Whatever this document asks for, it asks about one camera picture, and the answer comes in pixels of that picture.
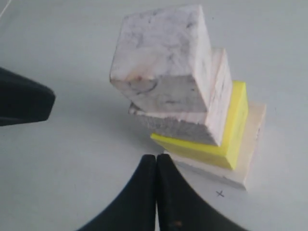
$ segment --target stacked blocks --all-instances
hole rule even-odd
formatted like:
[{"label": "stacked blocks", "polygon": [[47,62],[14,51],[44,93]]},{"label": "stacked blocks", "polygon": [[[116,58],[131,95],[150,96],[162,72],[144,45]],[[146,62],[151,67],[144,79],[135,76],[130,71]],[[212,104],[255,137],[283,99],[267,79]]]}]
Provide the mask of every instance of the stacked blocks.
[{"label": "stacked blocks", "polygon": [[255,132],[245,130],[253,127],[246,119],[254,115],[246,84],[231,79],[226,50],[210,44],[201,5],[126,16],[110,82],[174,160],[202,163],[205,172],[204,166],[236,171],[243,133]]}]

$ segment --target wooden block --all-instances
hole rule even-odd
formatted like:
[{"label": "wooden block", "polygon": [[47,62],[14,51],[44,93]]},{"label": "wooden block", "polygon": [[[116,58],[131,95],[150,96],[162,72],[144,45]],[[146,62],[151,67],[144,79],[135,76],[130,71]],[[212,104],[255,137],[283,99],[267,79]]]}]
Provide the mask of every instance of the wooden block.
[{"label": "wooden block", "polygon": [[151,138],[173,154],[223,168],[235,169],[247,115],[246,84],[234,81],[221,146],[184,141],[155,133],[151,135]]},{"label": "wooden block", "polygon": [[144,112],[133,103],[129,113],[152,132],[162,136],[220,146],[232,93],[232,80],[225,49],[212,49],[212,83],[209,111]]},{"label": "wooden block", "polygon": [[110,82],[146,112],[206,112],[211,45],[201,5],[124,18]]},{"label": "wooden block", "polygon": [[170,154],[175,164],[182,168],[197,172],[234,188],[247,190],[247,176],[265,124],[265,114],[265,104],[249,103],[249,113],[235,170],[208,165],[176,154],[170,154],[168,151],[165,151],[165,153]]}]

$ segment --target yellow foam block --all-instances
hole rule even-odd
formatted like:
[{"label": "yellow foam block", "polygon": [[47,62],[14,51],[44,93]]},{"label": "yellow foam block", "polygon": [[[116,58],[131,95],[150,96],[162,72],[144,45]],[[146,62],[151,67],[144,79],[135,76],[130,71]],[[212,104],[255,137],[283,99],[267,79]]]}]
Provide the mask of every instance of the yellow foam block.
[{"label": "yellow foam block", "polygon": [[151,138],[173,154],[210,165],[235,169],[247,115],[246,83],[233,81],[233,90],[220,147],[160,136],[155,133],[151,135]]}]

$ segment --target white table surface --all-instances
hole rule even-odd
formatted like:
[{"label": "white table surface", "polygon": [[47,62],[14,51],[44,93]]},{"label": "white table surface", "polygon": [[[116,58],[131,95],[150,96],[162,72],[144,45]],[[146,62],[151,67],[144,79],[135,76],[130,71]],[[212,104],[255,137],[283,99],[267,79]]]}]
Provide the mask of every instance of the white table surface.
[{"label": "white table surface", "polygon": [[[57,99],[47,122],[0,128],[1,231],[74,231],[118,195],[143,154],[162,152],[127,114],[109,68],[124,15],[193,2],[13,0],[0,20],[0,66],[49,86]],[[248,192],[180,170],[214,208],[251,231],[303,231],[308,2],[201,3],[233,79],[246,81],[249,100],[266,102],[268,113]]]}]

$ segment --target beige block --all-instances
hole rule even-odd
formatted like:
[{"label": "beige block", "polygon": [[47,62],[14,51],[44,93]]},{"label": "beige block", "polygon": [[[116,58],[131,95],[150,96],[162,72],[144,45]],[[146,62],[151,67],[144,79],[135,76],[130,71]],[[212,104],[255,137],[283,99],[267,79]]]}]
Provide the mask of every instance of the beige block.
[{"label": "beige block", "polygon": [[201,5],[124,18],[110,82],[146,112],[206,112],[211,45]]},{"label": "beige block", "polygon": [[144,112],[133,103],[129,113],[152,132],[181,140],[220,146],[232,93],[232,80],[226,50],[212,49],[212,82],[207,113]]},{"label": "beige block", "polygon": [[257,150],[259,137],[262,134],[262,128],[265,123],[265,114],[265,104],[249,103],[249,114],[235,170],[207,165],[189,158],[170,154],[167,151],[164,153],[169,154],[177,166],[197,172],[211,180],[228,184],[234,188],[247,190],[247,175],[253,155]]}]

